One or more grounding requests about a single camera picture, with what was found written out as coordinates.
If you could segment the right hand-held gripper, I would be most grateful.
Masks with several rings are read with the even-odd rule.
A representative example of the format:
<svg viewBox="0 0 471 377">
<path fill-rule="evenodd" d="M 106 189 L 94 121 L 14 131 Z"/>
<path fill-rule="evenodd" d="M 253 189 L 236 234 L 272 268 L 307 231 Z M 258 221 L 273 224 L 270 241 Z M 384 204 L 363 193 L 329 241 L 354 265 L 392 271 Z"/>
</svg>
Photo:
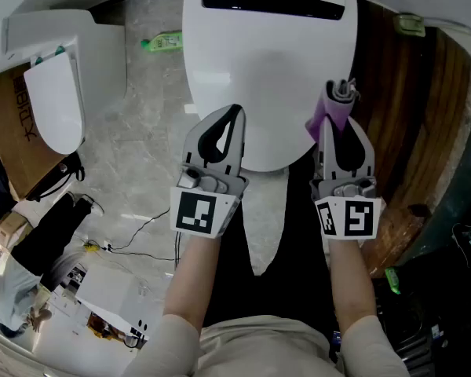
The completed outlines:
<svg viewBox="0 0 471 377">
<path fill-rule="evenodd" d="M 348 117 L 336 133 L 326 116 L 320 125 L 318 172 L 323 179 L 310 182 L 312 201 L 322 237 L 334 240 L 372 240 L 377 236 L 382 199 L 376 196 L 373 177 L 336 179 L 338 167 L 355 176 L 374 175 L 374 148 L 363 128 Z"/>
</svg>

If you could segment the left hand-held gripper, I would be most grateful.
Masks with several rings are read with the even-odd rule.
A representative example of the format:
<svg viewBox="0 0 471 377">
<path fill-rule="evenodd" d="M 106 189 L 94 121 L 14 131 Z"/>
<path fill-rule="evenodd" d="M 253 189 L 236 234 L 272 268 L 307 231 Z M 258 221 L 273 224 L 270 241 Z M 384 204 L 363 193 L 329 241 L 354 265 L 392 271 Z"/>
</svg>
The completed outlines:
<svg viewBox="0 0 471 377">
<path fill-rule="evenodd" d="M 170 189 L 173 231 L 223 235 L 249 185 L 239 176 L 245 135 L 246 114 L 238 104 L 211 112 L 188 132 L 182 156 L 187 164 Z"/>
</svg>

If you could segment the purple and grey cleaning cloth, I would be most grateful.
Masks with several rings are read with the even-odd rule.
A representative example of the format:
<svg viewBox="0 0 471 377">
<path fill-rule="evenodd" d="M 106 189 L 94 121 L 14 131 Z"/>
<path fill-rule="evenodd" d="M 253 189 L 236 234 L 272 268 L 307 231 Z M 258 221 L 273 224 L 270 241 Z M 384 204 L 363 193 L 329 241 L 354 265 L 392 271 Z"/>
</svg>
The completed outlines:
<svg viewBox="0 0 471 377">
<path fill-rule="evenodd" d="M 314 142 L 319 141 L 320 125 L 326 116 L 343 133 L 347 119 L 353 109 L 359 93 L 356 80 L 328 80 L 319 96 L 313 116 L 305 123 L 305 129 Z"/>
</svg>

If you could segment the white toilet lid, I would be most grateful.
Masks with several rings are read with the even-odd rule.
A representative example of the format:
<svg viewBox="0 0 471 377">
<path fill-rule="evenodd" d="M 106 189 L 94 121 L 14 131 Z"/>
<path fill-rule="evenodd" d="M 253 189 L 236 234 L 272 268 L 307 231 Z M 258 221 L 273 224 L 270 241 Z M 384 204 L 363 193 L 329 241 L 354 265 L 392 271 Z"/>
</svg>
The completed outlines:
<svg viewBox="0 0 471 377">
<path fill-rule="evenodd" d="M 347 79 L 357 0 L 184 0 L 188 85 L 200 117 L 229 104 L 246 113 L 243 167 L 292 164 L 328 80 Z"/>
</svg>

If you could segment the person's right forearm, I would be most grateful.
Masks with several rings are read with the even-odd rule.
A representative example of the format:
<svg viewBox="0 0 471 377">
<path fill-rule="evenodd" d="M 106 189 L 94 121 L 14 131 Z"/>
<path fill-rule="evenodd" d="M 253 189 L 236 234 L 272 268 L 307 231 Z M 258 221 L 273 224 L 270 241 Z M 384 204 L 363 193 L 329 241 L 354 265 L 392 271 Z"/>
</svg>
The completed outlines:
<svg viewBox="0 0 471 377">
<path fill-rule="evenodd" d="M 375 316 L 374 287 L 356 240 L 328 240 L 330 281 L 341 337 L 358 320 Z"/>
</svg>

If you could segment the person's left forearm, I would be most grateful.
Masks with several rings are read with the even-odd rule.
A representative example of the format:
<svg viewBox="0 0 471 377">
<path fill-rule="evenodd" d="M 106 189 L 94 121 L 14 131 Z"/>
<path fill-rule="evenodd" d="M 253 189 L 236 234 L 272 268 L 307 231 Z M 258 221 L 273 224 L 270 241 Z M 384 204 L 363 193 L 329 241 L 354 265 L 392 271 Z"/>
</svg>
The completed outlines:
<svg viewBox="0 0 471 377">
<path fill-rule="evenodd" d="M 191 236 L 168 287 L 163 314 L 180 317 L 198 333 L 212 295 L 221 238 Z"/>
</svg>

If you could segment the pale green toilet brush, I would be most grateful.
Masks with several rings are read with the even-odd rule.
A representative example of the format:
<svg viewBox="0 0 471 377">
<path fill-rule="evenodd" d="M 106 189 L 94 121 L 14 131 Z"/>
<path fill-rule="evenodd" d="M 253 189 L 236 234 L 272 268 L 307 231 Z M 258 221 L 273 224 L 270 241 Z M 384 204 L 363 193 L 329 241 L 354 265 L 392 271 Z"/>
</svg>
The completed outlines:
<svg viewBox="0 0 471 377">
<path fill-rule="evenodd" d="M 453 20 L 445 20 L 435 17 L 421 17 L 410 13 L 398 13 L 393 17 L 395 31 L 401 35 L 425 37 L 428 27 L 443 28 L 471 35 L 471 27 Z"/>
</svg>

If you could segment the white toilet with square tank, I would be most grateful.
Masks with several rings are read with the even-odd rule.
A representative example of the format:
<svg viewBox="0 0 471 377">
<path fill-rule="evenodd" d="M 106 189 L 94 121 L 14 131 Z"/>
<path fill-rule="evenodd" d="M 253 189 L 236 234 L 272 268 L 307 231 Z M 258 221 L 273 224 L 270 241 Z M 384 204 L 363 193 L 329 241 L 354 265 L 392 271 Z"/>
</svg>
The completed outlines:
<svg viewBox="0 0 471 377">
<path fill-rule="evenodd" d="M 86 128 L 125 97 L 125 28 L 80 9 L 9 16 L 0 21 L 0 73 L 21 64 L 43 141 L 71 154 Z"/>
</svg>

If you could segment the round wooden platform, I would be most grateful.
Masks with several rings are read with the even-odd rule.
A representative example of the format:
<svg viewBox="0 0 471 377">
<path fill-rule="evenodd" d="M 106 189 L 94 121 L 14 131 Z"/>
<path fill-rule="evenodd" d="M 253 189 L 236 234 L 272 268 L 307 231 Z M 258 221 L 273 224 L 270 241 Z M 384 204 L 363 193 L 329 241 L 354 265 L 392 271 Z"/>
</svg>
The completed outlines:
<svg viewBox="0 0 471 377">
<path fill-rule="evenodd" d="M 352 115 L 374 146 L 377 190 L 386 205 L 378 236 L 362 253 L 378 278 L 411 249 L 448 186 L 471 56 L 439 29 L 402 35 L 393 11 L 367 0 L 357 8 L 352 76 L 360 99 Z"/>
</svg>

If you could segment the green plastic bottle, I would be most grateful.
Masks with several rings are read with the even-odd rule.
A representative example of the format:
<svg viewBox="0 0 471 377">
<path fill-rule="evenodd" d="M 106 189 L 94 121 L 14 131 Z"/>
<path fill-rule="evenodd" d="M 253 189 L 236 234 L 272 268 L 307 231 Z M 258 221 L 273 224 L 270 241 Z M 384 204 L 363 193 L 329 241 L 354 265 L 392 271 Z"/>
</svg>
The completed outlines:
<svg viewBox="0 0 471 377">
<path fill-rule="evenodd" d="M 179 50 L 183 48 L 183 35 L 181 31 L 163 32 L 151 40 L 142 40 L 141 47 L 151 53 Z"/>
</svg>

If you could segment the person's black trousers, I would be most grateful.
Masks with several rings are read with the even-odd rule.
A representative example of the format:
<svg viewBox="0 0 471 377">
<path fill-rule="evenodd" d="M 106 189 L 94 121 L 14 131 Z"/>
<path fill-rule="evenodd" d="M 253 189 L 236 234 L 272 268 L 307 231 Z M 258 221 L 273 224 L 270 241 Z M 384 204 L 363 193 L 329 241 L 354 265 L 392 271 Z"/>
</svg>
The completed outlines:
<svg viewBox="0 0 471 377">
<path fill-rule="evenodd" d="M 301 321 L 327 340 L 333 338 L 338 325 L 330 273 L 309 184 L 314 170 L 311 153 L 290 165 L 282 236 L 275 257 L 260 276 L 251 266 L 243 209 L 237 208 L 221 237 L 204 327 L 244 317 L 276 316 Z"/>
</svg>

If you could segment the small green bottle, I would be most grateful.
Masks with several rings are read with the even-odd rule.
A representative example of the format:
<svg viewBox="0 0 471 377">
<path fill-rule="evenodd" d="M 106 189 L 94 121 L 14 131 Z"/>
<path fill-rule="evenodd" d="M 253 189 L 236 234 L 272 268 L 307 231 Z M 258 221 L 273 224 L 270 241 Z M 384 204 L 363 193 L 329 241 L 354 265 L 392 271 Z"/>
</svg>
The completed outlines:
<svg viewBox="0 0 471 377">
<path fill-rule="evenodd" d="M 391 291 L 396 295 L 400 295 L 400 281 L 399 277 L 397 276 L 396 270 L 393 267 L 386 268 L 385 277 L 389 283 Z"/>
</svg>

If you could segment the white box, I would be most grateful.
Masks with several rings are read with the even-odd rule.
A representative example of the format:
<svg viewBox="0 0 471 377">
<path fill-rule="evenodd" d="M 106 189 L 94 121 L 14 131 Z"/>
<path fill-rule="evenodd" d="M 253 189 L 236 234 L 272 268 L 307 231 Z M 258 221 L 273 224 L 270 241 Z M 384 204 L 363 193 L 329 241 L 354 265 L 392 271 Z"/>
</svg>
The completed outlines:
<svg viewBox="0 0 471 377">
<path fill-rule="evenodd" d="M 93 264 L 75 297 L 126 335 L 149 339 L 160 318 L 159 300 L 130 273 Z"/>
</svg>

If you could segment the large brown cardboard box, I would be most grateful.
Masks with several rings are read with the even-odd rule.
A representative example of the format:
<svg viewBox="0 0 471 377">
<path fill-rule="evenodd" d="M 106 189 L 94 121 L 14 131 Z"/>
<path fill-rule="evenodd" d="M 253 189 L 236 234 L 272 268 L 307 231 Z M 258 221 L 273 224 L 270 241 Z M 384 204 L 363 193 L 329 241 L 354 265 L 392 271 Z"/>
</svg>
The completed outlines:
<svg viewBox="0 0 471 377">
<path fill-rule="evenodd" d="M 24 73 L 29 64 L 0 73 L 0 160 L 12 197 L 21 201 L 66 156 L 42 139 Z"/>
</svg>

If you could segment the person's beige shirt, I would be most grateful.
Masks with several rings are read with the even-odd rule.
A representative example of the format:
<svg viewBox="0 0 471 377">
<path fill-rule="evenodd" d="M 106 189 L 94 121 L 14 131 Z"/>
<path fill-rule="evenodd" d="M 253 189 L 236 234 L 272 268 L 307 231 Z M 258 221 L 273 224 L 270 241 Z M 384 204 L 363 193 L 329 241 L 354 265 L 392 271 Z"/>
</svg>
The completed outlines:
<svg viewBox="0 0 471 377">
<path fill-rule="evenodd" d="M 197 331 L 165 315 L 122 377 L 410 377 L 375 316 L 348 328 L 337 361 L 329 352 L 298 320 L 245 317 Z"/>
</svg>

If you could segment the small cardboard box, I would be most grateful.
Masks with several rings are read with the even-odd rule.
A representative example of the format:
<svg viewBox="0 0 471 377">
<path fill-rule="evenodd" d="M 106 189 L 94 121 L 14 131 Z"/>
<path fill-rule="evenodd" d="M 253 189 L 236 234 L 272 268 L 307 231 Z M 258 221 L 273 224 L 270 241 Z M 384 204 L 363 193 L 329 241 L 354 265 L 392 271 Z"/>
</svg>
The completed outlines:
<svg viewBox="0 0 471 377">
<path fill-rule="evenodd" d="M 30 222 L 23 215 L 11 212 L 0 223 L 0 244 L 7 249 L 12 249 L 32 229 Z"/>
</svg>

